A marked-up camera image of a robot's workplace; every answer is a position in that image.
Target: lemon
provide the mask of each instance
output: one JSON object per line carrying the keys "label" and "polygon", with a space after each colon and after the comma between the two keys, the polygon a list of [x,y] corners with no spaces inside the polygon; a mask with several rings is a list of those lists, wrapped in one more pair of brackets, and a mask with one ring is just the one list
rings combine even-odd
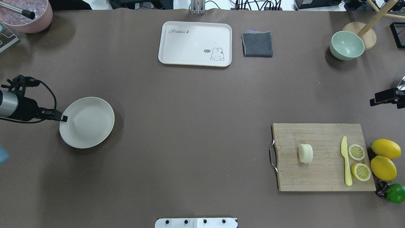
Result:
{"label": "lemon", "polygon": [[388,139],[377,139],[371,144],[371,149],[377,155],[395,159],[401,156],[401,148],[395,142]]}
{"label": "lemon", "polygon": [[377,155],[370,162],[374,175],[383,181],[392,181],[396,177],[396,167],[387,157]]}
{"label": "lemon", "polygon": [[368,181],[371,177],[371,170],[363,163],[356,163],[352,166],[352,174],[359,181]]}
{"label": "lemon", "polygon": [[366,157],[366,152],[361,146],[353,144],[349,146],[349,156],[356,161],[361,161]]}

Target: yellow knife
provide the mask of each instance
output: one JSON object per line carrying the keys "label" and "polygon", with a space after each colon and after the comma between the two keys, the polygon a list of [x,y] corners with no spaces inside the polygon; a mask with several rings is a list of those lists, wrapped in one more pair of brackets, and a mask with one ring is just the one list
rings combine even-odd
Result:
{"label": "yellow knife", "polygon": [[347,151],[347,137],[343,136],[342,144],[340,146],[340,153],[345,158],[345,183],[347,186],[352,185],[352,174],[350,173],[349,166],[349,153]]}

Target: wooden cutting board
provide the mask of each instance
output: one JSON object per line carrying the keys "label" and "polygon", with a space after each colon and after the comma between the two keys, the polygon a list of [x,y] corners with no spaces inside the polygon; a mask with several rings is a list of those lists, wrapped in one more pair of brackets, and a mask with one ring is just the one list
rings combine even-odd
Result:
{"label": "wooden cutting board", "polygon": [[[358,144],[366,150],[360,124],[274,123],[273,139],[277,158],[279,191],[375,191],[373,177],[353,185],[345,184],[344,159],[340,153],[343,136],[347,146]],[[298,157],[298,145],[310,144],[313,160],[305,164]],[[370,167],[368,155],[355,163]]]}

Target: wooden pole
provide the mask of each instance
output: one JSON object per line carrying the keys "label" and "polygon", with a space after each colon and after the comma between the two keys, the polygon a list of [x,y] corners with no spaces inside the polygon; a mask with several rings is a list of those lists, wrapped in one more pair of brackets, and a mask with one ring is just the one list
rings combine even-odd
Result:
{"label": "wooden pole", "polygon": [[359,37],[364,36],[364,34],[366,34],[366,32],[368,32],[370,28],[372,28],[397,2],[398,0],[389,0],[384,5],[384,7],[382,7],[381,10],[377,12],[377,14],[371,19],[371,21],[358,32],[357,35]]}
{"label": "wooden pole", "polygon": [[[378,7],[377,7],[371,0],[367,0],[367,2],[370,4],[370,6],[371,6],[376,12],[379,11]],[[404,19],[404,20],[405,20],[405,16],[401,16],[401,15],[395,15],[395,14],[387,13],[387,14],[385,14],[384,16],[385,16],[385,17],[392,17],[392,18]]]}

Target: lemon slice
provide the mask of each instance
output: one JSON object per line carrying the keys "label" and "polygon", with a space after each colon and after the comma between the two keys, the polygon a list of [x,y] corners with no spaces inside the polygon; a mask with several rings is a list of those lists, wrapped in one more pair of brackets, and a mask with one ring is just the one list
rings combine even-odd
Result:
{"label": "lemon slice", "polygon": [[364,151],[364,149],[357,144],[353,144],[353,145],[349,146],[348,151],[349,151],[349,156],[356,161],[361,161],[366,157],[366,152]]}
{"label": "lemon slice", "polygon": [[371,170],[363,163],[356,163],[352,166],[352,174],[359,181],[368,181],[371,177]]}

